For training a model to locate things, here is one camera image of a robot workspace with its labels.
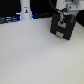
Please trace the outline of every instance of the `white table surface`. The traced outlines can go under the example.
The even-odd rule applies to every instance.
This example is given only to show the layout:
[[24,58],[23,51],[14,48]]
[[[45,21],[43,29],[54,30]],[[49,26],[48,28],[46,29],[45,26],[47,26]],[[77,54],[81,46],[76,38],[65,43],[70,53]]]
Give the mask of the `white table surface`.
[[0,84],[84,84],[84,27],[77,23],[67,41],[50,24],[0,24]]

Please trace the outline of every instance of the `black object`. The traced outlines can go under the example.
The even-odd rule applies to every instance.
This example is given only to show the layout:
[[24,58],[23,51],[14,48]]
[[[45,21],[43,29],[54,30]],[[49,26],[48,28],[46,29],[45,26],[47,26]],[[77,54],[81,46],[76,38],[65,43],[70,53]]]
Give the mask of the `black object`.
[[68,16],[64,16],[63,21],[65,24],[65,27],[62,27],[60,24],[60,15],[53,14],[50,32],[59,37],[70,40],[76,20],[75,20],[75,18],[72,19],[71,15],[68,15]]
[[76,17],[78,23],[84,26],[84,10],[80,11]]

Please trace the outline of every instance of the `metal bracket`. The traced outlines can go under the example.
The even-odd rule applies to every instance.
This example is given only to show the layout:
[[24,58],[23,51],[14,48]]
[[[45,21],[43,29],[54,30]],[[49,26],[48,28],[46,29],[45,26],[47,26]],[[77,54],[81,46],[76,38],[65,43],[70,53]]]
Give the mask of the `metal bracket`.
[[58,21],[58,26],[62,27],[62,28],[66,28],[66,23],[61,24],[60,21]]
[[64,34],[63,33],[60,33],[60,32],[56,32],[56,35],[58,36],[58,37],[60,37],[60,38],[63,38],[63,36],[64,36]]

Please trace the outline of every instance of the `cable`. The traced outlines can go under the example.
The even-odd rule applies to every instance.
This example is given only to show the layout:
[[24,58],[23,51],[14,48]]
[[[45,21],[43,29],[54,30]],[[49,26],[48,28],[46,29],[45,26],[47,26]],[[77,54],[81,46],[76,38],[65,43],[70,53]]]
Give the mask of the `cable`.
[[51,2],[51,0],[48,0],[49,1],[49,3],[50,3],[50,5],[51,5],[51,7],[55,10],[55,11],[61,11],[61,10],[58,10],[58,9],[56,9],[56,7],[52,4],[52,2]]
[[65,9],[62,9],[62,10],[59,10],[59,9],[56,9],[56,7],[52,4],[52,2],[51,2],[51,0],[48,0],[49,1],[49,3],[50,3],[50,5],[51,5],[51,7],[55,10],[55,11],[60,11],[60,12],[66,12],[67,11],[67,8],[65,8]]

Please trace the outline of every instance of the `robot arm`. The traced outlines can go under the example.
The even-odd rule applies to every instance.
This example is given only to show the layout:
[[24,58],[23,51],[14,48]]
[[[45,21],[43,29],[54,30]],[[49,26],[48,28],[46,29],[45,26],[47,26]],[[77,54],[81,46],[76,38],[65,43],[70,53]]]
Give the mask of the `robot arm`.
[[67,8],[67,12],[80,11],[84,9],[84,0],[57,0],[56,8],[63,10]]

